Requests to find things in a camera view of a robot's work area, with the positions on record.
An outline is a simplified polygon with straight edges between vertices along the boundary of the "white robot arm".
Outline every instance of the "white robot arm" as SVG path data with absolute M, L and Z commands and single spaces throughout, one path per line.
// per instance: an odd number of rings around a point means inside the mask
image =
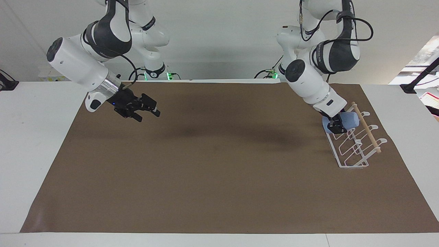
M 167 68 L 157 47 L 169 43 L 168 31 L 157 23 L 147 0 L 130 0 L 133 48 L 141 55 L 147 80 L 167 78 Z
M 327 130 L 345 133 L 356 127 L 358 121 L 346 121 L 343 112 L 347 102 L 328 83 L 323 74 L 335 74 L 351 70 L 360 59 L 356 33 L 355 10 L 351 0 L 300 0 L 300 26 L 284 26 L 277 41 L 284 50 L 279 73 L 284 75 L 290 87 L 329 120 Z M 320 31 L 323 20 L 335 20 L 338 37 L 327 40 Z
M 119 77 L 102 64 L 123 56 L 133 42 L 128 0 L 105 0 L 104 3 L 105 16 L 88 25 L 82 34 L 57 39 L 47 52 L 47 60 L 61 74 L 89 91 L 85 104 L 90 112 L 108 101 L 125 118 L 141 122 L 137 110 L 160 116 L 156 101 L 145 94 L 139 98 L 134 96 Z

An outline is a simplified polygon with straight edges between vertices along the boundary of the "white wire rack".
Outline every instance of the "white wire rack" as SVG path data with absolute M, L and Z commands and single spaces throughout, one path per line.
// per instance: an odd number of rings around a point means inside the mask
M 352 111 L 358 114 L 363 130 L 358 127 L 344 134 L 326 134 L 340 168 L 368 167 L 368 159 L 376 153 L 381 153 L 381 145 L 387 143 L 387 139 L 375 139 L 373 136 L 372 131 L 378 129 L 378 126 L 368 125 L 364 120 L 364 117 L 371 115 L 369 112 L 360 112 L 355 102 L 348 110 L 348 112 Z

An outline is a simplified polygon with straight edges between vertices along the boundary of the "wooden rod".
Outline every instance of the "wooden rod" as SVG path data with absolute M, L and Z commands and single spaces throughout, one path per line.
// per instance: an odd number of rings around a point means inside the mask
M 366 133 L 369 136 L 369 139 L 371 140 L 372 144 L 374 145 L 374 148 L 378 148 L 377 153 L 381 153 L 381 148 L 380 148 L 380 146 L 378 146 L 377 140 L 375 140 L 375 137 L 372 134 L 372 131 L 369 129 L 369 126 L 367 125 L 366 121 L 364 120 L 364 117 L 361 114 L 361 111 L 358 109 L 357 104 L 355 102 L 352 102 L 352 106 L 354 107 L 354 110 L 357 113 L 361 124 L 363 125 L 364 129 L 366 130 Z

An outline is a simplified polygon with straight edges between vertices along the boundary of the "table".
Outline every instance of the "table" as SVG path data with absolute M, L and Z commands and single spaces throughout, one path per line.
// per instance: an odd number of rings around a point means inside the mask
M 222 80 L 210 83 L 261 83 Z M 278 80 L 264 80 L 278 83 Z M 439 220 L 439 123 L 399 86 L 362 85 L 383 127 Z M 102 234 L 19 232 L 86 91 L 71 82 L 22 82 L 0 92 L 0 246 L 437 246 L 428 234 Z

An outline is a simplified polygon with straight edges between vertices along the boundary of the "brown paper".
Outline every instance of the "brown paper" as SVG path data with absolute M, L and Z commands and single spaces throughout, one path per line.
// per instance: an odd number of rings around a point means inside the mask
M 368 168 L 338 168 L 287 84 L 138 83 L 162 116 L 82 107 L 21 232 L 439 232 L 361 87 L 333 86 L 389 140 Z

